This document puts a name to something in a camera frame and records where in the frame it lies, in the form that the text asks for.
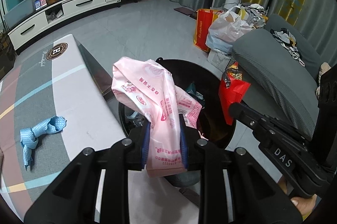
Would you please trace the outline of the person right hand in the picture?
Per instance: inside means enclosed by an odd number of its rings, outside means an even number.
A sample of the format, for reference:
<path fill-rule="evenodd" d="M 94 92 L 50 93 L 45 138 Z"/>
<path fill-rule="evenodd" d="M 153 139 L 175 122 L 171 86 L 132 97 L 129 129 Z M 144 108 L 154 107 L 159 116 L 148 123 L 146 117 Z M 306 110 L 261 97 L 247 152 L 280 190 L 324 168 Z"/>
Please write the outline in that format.
<path fill-rule="evenodd" d="M 284 176 L 281 176 L 281 178 L 278 181 L 278 185 L 286 195 L 288 196 L 290 195 L 291 185 L 287 182 Z M 316 205 L 317 197 L 318 196 L 315 194 L 310 198 L 301 198 L 301 197 L 291 198 L 291 202 L 301 213 L 303 220 L 305 220 L 312 213 Z"/>

